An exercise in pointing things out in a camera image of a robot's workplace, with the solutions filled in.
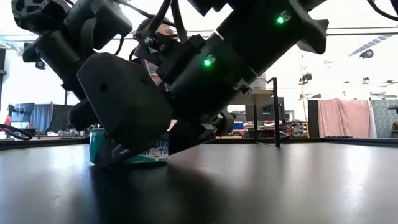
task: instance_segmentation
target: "tin can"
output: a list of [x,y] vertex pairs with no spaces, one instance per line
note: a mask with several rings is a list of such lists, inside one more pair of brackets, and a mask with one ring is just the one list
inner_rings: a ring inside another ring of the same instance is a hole
[[[92,163],[95,163],[95,156],[98,152],[103,133],[103,128],[95,128],[90,131],[90,162]],[[168,133],[165,133],[157,141],[157,147],[153,147],[124,162],[130,164],[166,162],[168,157],[169,135]]]

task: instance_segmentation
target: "green led light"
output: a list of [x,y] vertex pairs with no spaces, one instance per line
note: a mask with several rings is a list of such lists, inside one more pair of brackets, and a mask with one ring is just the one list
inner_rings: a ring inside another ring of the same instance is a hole
[[276,19],[276,23],[278,23],[278,24],[284,24],[284,23],[285,23],[285,19],[284,19],[282,16],[279,16],[279,17]]
[[203,65],[206,66],[206,67],[209,67],[209,66],[211,65],[211,61],[208,60],[208,59],[205,59],[205,60],[203,61]]

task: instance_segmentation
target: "person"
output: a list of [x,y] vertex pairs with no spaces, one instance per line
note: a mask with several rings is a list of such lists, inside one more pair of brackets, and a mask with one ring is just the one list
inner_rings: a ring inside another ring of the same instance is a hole
[[[150,23],[152,19],[151,18],[147,18],[144,19],[138,26],[137,31],[142,31],[144,30]],[[172,35],[173,34],[173,30],[171,29],[171,27],[167,24],[162,23],[157,31],[163,35]],[[148,61],[146,61],[146,66],[149,72],[149,75],[151,77],[151,79],[155,82],[155,84],[157,86],[159,86],[159,84],[162,82],[162,80],[160,79],[160,77],[158,76],[158,74],[156,74],[156,70],[157,70],[157,66],[154,65],[153,63],[150,63]]]

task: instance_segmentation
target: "pink sheet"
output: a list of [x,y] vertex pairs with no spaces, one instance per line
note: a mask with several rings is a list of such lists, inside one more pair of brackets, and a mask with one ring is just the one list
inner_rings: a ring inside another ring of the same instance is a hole
[[319,135],[371,138],[371,105],[368,100],[320,100]]

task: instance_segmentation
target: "black table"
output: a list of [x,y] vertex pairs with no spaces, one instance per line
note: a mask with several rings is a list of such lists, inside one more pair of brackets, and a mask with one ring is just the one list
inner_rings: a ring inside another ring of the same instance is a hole
[[107,172],[84,145],[0,152],[0,223],[397,223],[398,150],[202,145]]

